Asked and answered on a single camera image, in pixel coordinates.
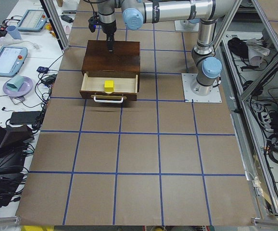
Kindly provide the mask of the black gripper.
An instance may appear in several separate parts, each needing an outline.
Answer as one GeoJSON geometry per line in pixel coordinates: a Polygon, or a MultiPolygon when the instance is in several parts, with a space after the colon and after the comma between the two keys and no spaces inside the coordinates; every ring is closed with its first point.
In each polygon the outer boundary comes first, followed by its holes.
{"type": "Polygon", "coordinates": [[[101,22],[103,33],[106,34],[106,46],[109,52],[114,51],[114,33],[116,32],[116,21],[111,23],[101,22]]]}

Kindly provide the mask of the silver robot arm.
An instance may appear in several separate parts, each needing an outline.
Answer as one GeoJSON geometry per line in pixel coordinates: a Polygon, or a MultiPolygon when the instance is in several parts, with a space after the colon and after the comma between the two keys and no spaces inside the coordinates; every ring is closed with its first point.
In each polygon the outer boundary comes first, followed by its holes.
{"type": "Polygon", "coordinates": [[[240,5],[237,0],[96,0],[98,11],[89,20],[94,30],[100,25],[106,34],[108,51],[114,49],[116,32],[115,10],[120,9],[129,30],[138,30],[143,24],[174,22],[177,32],[198,34],[194,52],[201,57],[212,54],[217,47],[214,40],[217,20],[233,13],[240,5]]]}

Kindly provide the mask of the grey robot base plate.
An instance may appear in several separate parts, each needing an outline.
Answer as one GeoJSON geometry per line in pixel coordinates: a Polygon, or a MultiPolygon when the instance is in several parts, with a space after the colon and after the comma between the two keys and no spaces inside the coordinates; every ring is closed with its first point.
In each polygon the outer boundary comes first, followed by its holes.
{"type": "Polygon", "coordinates": [[[197,74],[182,73],[184,101],[186,103],[221,103],[221,95],[216,80],[211,86],[202,86],[197,82],[197,74]]]}

